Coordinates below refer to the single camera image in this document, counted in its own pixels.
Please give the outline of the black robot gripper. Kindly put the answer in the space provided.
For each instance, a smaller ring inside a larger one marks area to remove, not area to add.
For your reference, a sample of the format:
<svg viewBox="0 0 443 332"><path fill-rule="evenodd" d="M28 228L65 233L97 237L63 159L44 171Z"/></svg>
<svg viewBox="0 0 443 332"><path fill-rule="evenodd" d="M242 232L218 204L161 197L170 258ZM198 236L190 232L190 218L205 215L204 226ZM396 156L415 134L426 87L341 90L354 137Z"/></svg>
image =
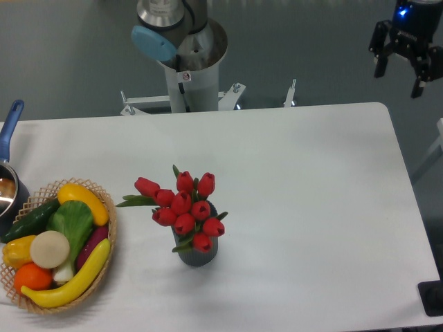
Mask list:
<svg viewBox="0 0 443 332"><path fill-rule="evenodd" d="M442 78L442 47L429 48L439 22L440 1L396 1L392 21L376 23L368 46L374 55L374 77L385 75L392 53L401 55L410 59L416 75L410 96L420 97L427 82ZM388 34L392 43L386 43Z"/></svg>

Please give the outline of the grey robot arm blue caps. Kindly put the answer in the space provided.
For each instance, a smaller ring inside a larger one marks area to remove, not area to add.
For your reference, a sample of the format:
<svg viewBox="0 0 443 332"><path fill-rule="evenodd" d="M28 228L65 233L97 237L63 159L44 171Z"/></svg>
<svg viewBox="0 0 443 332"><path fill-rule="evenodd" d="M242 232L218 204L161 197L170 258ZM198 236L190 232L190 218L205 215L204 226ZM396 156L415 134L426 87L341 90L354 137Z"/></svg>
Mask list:
<svg viewBox="0 0 443 332"><path fill-rule="evenodd" d="M139 1L139 25L132 41L142 54L178 73L179 83L213 67L226 54L224 30L208 18L206 1ZM441 1L397 1L392 19L377 22L368 50L375 77L386 72L392 54L407 59L415 72L412 98L428 82L442 78L442 47L433 35L442 17Z"/></svg>

